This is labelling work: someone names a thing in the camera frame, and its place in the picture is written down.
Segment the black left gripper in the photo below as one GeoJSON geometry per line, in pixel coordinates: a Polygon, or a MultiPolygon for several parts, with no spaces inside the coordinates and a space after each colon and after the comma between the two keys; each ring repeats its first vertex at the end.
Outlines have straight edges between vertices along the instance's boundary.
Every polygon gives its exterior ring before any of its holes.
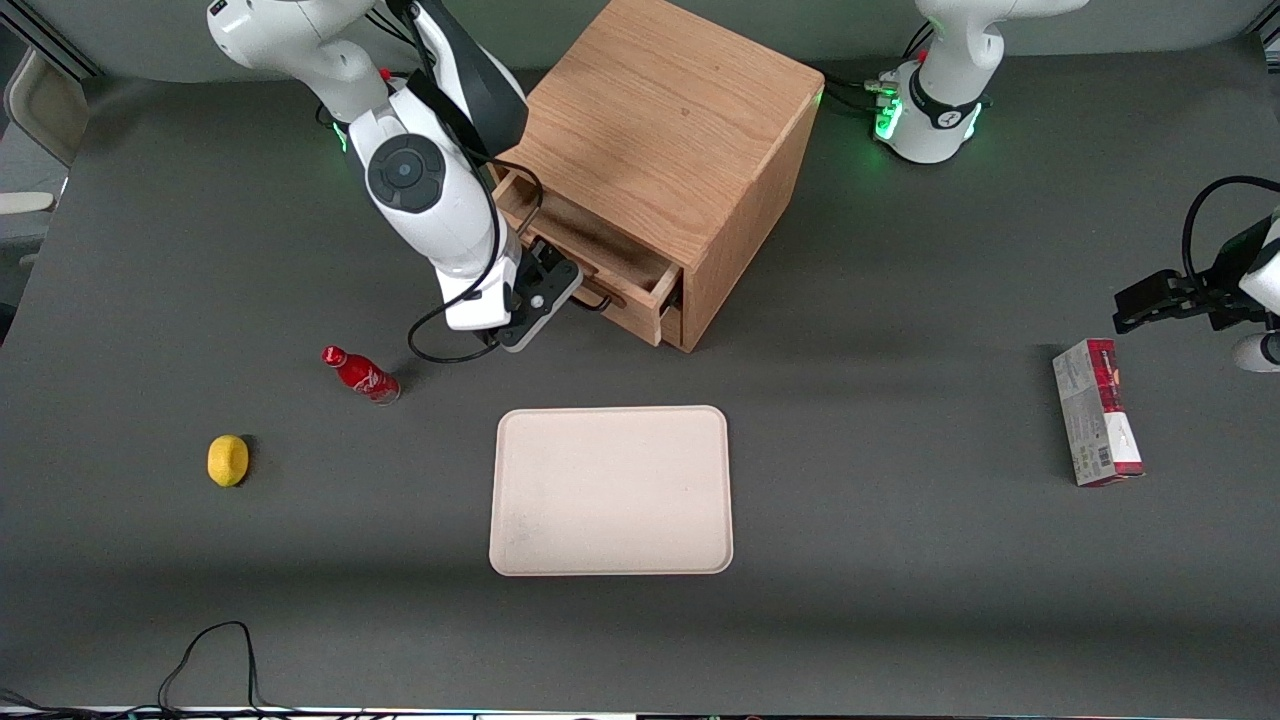
{"type": "Polygon", "coordinates": [[[1275,220],[1260,220],[1228,240],[1207,270],[1198,272],[1192,250],[1193,231],[1185,229],[1185,273],[1161,270],[1114,295],[1114,329],[1126,334],[1153,322],[1196,315],[1196,301],[1210,315],[1215,331],[1243,322],[1276,328],[1276,302],[1261,300],[1242,287],[1265,260],[1276,258],[1275,220]]]}

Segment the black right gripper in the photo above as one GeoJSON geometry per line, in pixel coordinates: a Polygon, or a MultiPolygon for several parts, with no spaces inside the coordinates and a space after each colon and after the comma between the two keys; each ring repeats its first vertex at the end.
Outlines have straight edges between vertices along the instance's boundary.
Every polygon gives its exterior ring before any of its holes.
{"type": "Polygon", "coordinates": [[[577,263],[563,258],[544,238],[535,238],[527,247],[527,259],[520,261],[515,282],[504,283],[509,322],[495,331],[499,348],[508,354],[526,348],[581,282],[577,263]]]}

